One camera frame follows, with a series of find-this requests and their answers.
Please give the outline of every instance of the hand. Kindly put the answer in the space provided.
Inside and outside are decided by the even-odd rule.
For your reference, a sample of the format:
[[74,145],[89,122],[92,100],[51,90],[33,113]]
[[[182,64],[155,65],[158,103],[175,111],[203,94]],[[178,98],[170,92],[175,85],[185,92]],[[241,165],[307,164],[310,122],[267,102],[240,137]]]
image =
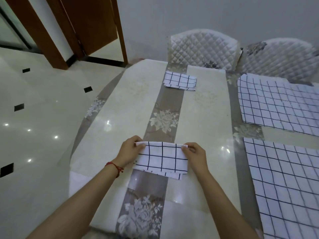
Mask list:
[[185,145],[188,145],[188,148],[182,147],[181,150],[188,159],[196,176],[209,173],[205,150],[195,142],[187,142]]
[[133,162],[139,152],[146,147],[145,144],[140,144],[138,146],[135,145],[135,142],[141,141],[142,139],[137,135],[124,141],[117,157],[113,159],[112,162],[122,168],[124,168],[130,162]]

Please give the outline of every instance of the tiled floor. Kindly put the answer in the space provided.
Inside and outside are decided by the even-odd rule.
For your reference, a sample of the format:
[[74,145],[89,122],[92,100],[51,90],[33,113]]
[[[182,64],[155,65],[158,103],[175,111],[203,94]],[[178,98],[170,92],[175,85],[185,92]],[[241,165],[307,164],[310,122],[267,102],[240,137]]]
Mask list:
[[[43,55],[0,48],[0,167],[14,163],[0,179],[1,238],[25,238],[68,198],[78,128],[122,70],[84,61],[58,70]],[[15,112],[19,104],[24,109]]]
[[90,56],[108,60],[124,61],[119,39],[105,45],[103,48],[90,54]]

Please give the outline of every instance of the dining table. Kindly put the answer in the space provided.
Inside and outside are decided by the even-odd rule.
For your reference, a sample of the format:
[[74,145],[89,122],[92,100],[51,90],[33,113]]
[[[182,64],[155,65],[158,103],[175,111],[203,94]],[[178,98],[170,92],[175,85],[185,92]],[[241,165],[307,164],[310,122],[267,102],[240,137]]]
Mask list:
[[[166,71],[195,76],[196,91],[165,87]],[[196,142],[210,173],[249,225],[263,231],[243,137],[319,149],[319,138],[244,123],[241,73],[142,60],[100,92],[83,118],[70,160],[69,196],[83,187],[123,141]],[[219,238],[190,167],[181,180],[125,167],[102,200],[91,227],[130,238]]]

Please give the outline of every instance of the right hand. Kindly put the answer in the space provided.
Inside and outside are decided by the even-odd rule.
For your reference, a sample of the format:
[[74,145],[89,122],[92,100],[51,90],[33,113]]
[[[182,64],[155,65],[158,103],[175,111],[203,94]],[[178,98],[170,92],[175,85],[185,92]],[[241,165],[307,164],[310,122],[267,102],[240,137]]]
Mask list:
[[198,175],[209,173],[205,150],[195,142],[187,142],[185,145],[187,145],[188,148],[182,147],[181,150],[188,159],[196,176],[198,177]]

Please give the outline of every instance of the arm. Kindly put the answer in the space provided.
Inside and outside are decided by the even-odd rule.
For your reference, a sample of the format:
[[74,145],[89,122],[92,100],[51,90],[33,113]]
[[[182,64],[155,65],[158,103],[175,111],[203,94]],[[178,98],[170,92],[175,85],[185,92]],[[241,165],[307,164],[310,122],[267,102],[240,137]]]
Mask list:
[[202,186],[220,238],[259,239],[209,172],[205,150],[197,143],[186,145],[182,151]]
[[[112,162],[124,168],[145,148],[144,144],[134,147],[134,143],[141,140],[139,136],[126,140]],[[117,174],[118,170],[114,165],[105,166],[82,189],[42,222],[27,239],[81,238],[87,232],[98,206]]]

